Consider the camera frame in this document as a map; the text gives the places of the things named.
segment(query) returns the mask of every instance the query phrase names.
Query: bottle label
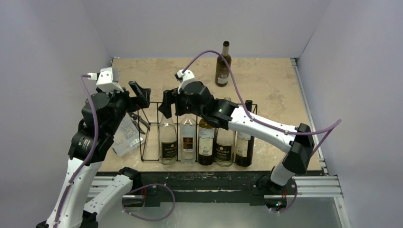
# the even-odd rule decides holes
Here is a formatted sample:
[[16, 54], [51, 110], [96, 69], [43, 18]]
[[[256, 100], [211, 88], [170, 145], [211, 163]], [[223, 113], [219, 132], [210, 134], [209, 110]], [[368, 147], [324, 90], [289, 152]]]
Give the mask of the bottle label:
[[219, 75], [217, 78], [217, 83], [218, 84], [225, 84], [228, 82], [228, 73], [224, 75]]
[[182, 142], [184, 152], [193, 152], [193, 138], [183, 137]]
[[238, 138], [243, 139], [243, 140], [250, 140], [250, 135], [242, 133], [242, 132], [238, 132]]
[[199, 127], [199, 137], [202, 139], [214, 139], [214, 128]]
[[162, 142], [161, 143], [162, 149], [162, 158], [170, 159], [176, 157], [178, 152], [178, 142]]
[[238, 133], [237, 148], [235, 151], [238, 156], [246, 157], [248, 154], [248, 140], [241, 139]]
[[215, 159], [221, 162], [230, 162], [232, 160], [232, 145], [221, 145], [215, 143]]
[[199, 138], [199, 154], [203, 156], [213, 155], [213, 139]]

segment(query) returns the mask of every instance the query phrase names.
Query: white wall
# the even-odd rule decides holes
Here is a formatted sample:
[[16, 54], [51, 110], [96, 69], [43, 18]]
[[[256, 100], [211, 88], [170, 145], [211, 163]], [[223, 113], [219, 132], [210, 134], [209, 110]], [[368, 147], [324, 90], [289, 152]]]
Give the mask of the white wall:
[[230, 41], [236, 57], [298, 57], [330, 0], [82, 0], [108, 53], [193, 57]]
[[109, 56], [78, 0], [1, 1], [0, 30], [0, 226], [35, 227], [56, 203], [82, 118], [78, 77]]
[[403, 1], [332, 0], [299, 61], [353, 227], [402, 227]]

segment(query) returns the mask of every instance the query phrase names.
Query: dark wine bottle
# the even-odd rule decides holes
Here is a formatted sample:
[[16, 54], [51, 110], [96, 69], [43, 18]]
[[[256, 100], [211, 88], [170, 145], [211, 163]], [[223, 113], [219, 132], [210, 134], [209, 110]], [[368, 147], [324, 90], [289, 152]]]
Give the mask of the dark wine bottle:
[[197, 160], [200, 165], [213, 164], [214, 136], [214, 127], [210, 126], [204, 119], [201, 119], [199, 122], [199, 152], [197, 153]]
[[[228, 54], [228, 49], [230, 47], [230, 43], [228, 41], [224, 41], [222, 47], [222, 56], [224, 56], [225, 60], [228, 62], [228, 65], [231, 67], [231, 56]], [[230, 70], [227, 65], [225, 65], [224, 60], [221, 57], [217, 57], [217, 66], [215, 69], [215, 84], [219, 87], [224, 87], [228, 83], [230, 75]]]
[[[252, 111], [252, 101], [246, 100], [245, 105], [248, 111]], [[253, 145], [255, 137], [238, 132], [237, 147], [235, 149], [235, 163], [239, 166], [250, 166], [252, 164]]]

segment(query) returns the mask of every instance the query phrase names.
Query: brown label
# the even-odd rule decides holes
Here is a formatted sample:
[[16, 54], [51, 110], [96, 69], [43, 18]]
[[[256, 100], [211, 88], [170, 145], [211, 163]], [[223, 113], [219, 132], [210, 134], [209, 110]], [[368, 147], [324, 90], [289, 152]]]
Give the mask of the brown label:
[[193, 152], [193, 138], [183, 137], [183, 151]]
[[162, 158], [174, 158], [178, 153], [178, 142], [162, 142], [161, 143], [162, 149]]
[[215, 143], [214, 151], [215, 151], [215, 159], [221, 162], [231, 161], [232, 145], [221, 145]]

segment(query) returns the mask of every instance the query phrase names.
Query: bottle rack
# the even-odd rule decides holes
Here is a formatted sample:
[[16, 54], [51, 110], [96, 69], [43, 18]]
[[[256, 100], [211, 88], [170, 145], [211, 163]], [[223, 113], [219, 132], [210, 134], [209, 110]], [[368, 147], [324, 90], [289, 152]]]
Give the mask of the bottle rack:
[[[142, 112], [143, 112], [143, 114], [144, 114], [144, 117], [145, 117], [145, 120], [148, 122], [148, 124], [150, 125], [150, 129], [151, 129], [151, 126], [157, 126], [157, 130], [159, 130], [159, 123], [160, 123], [160, 115], [162, 115], [162, 113], [160, 113], [159, 111], [158, 111], [158, 107], [159, 107], [159, 105], [160, 104], [162, 104], [162, 102], [156, 102], [156, 101], [151, 101], [150, 102], [150, 107], [149, 108], [152, 108], [151, 106], [154, 106], [154, 104], [155, 104], [155, 110], [156, 110], [156, 112], [157, 112], [157, 122], [150, 122], [149, 120], [148, 120], [148, 117], [147, 117], [147, 115], [145, 114], [145, 112], [144, 112], [144, 110], [142, 109]], [[252, 104], [252, 112], [254, 113], [254, 114], [258, 114], [258, 105], [257, 104]], [[138, 118], [137, 119], [137, 121], [138, 121], [138, 125], [139, 126], [141, 126], [140, 125], [140, 118]], [[181, 160], [179, 159], [179, 151], [180, 151], [180, 143], [179, 143], [179, 125], [181, 124], [180, 122], [179, 122], [179, 117], [178, 116], [176, 116], [176, 122], [174, 123], [175, 125], [176, 125], [176, 140], [177, 140], [177, 142], [178, 142], [178, 151], [177, 151], [177, 153], [176, 153], [176, 161], [177, 162], [180, 162]], [[197, 149], [198, 149], [198, 139], [199, 139], [199, 137], [198, 137], [198, 134], [199, 134], [199, 117], [198, 116], [196, 116], [196, 140], [195, 140], [195, 142], [196, 142], [196, 145], [195, 145], [195, 148], [196, 148], [196, 162], [197, 162]], [[154, 162], [157, 162], [157, 161], [159, 161], [159, 155], [158, 155], [158, 159], [145, 159], [144, 158], [144, 155], [145, 155], [145, 153], [146, 153], [146, 151], [147, 151], [147, 143], [148, 143], [148, 135], [149, 135], [149, 133], [150, 133], [150, 130], [147, 128], [146, 129], [146, 131], [145, 131], [145, 139], [144, 139], [144, 144], [143, 145], [141, 145], [140, 144], [140, 158], [141, 158], [141, 161], [143, 162], [152, 162], [152, 161], [154, 161]]]

